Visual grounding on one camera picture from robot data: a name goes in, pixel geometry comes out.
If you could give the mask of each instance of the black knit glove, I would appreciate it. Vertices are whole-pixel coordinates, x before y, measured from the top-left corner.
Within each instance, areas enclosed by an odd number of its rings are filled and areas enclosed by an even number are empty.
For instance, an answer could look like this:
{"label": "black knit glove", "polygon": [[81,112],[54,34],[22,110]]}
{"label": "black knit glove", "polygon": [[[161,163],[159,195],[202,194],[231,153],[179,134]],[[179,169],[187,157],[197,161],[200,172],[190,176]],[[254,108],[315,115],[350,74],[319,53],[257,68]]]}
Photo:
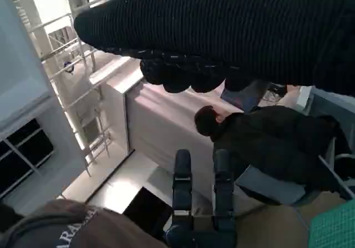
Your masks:
{"label": "black knit glove", "polygon": [[355,95],[354,11],[355,0],[111,0],[74,26],[104,51],[223,64],[234,77]]}

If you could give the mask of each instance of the person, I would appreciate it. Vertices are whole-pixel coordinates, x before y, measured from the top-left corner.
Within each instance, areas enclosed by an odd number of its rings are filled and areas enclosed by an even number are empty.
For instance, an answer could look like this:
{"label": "person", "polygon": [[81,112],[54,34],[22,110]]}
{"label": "person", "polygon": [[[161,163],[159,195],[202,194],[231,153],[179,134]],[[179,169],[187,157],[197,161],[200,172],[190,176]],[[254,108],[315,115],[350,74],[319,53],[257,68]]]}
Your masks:
{"label": "person", "polygon": [[[235,179],[251,165],[277,180],[304,185],[306,192],[342,193],[318,158],[326,153],[333,137],[336,155],[351,153],[339,124],[330,116],[313,118],[281,105],[257,107],[248,114],[227,114],[205,106],[195,114],[195,125],[200,134],[211,138],[214,151],[230,153]],[[334,170],[344,180],[354,178],[355,160],[339,159]],[[241,189],[263,203],[280,204],[246,187]]]}
{"label": "person", "polygon": [[66,199],[50,201],[28,217],[1,204],[0,216],[1,248],[166,248],[124,215]]}

